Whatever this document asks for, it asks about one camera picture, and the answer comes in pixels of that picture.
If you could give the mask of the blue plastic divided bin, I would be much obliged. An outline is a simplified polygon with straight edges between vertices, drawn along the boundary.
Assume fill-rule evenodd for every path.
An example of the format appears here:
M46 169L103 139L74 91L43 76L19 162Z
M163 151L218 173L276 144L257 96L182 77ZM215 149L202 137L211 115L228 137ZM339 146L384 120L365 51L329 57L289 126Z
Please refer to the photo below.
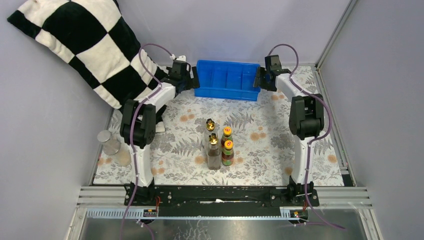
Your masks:
M199 88L196 97L256 101L259 87L254 87L257 63L198 60L196 72Z

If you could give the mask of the yellow-cap sauce bottle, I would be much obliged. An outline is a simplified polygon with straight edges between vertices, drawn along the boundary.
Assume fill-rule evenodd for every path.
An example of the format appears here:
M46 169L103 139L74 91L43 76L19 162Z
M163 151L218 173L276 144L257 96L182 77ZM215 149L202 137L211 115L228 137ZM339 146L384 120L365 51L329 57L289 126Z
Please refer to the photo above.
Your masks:
M222 137L221 137L221 148L223 149L225 147L226 141L233 141L232 137L232 128L230 126L226 126L222 130Z
M231 166L234 162L234 149L233 141L226 140L222 147L221 162L224 166Z

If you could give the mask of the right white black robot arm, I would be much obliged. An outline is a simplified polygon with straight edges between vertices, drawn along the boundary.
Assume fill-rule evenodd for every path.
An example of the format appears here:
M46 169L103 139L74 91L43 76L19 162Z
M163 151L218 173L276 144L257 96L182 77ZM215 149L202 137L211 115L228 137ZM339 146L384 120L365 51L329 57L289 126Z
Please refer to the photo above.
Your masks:
M257 68L253 86L267 91L279 90L291 98L288 125L294 136L295 166L289 177L286 198L291 205L299 206L314 190L310 168L314 140L325 126L323 98L301 87L293 78L294 72L282 68L278 55L268 55L264 60L265 67Z

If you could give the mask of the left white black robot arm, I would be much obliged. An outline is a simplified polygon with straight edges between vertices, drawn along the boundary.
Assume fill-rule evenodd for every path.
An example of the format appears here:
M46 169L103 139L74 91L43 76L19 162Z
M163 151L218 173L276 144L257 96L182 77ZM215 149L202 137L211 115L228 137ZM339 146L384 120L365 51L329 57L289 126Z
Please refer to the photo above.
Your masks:
M155 192L151 189L154 177L150 167L150 146L157 132L157 118L164 106L178 94L200 87L197 68L188 62L177 59L167 69L167 76L159 80L149 95L141 100L127 100L122 112L119 133L129 147L134 170L131 185L137 191L136 199L144 206L155 200Z

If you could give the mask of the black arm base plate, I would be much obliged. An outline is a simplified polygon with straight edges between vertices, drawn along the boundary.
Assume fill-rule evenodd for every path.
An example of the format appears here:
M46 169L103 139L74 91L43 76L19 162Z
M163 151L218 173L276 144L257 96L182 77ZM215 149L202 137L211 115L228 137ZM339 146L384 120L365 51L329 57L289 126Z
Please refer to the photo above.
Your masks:
M303 190L275 186L124 184L124 205L152 206L160 217L276 217L307 206Z

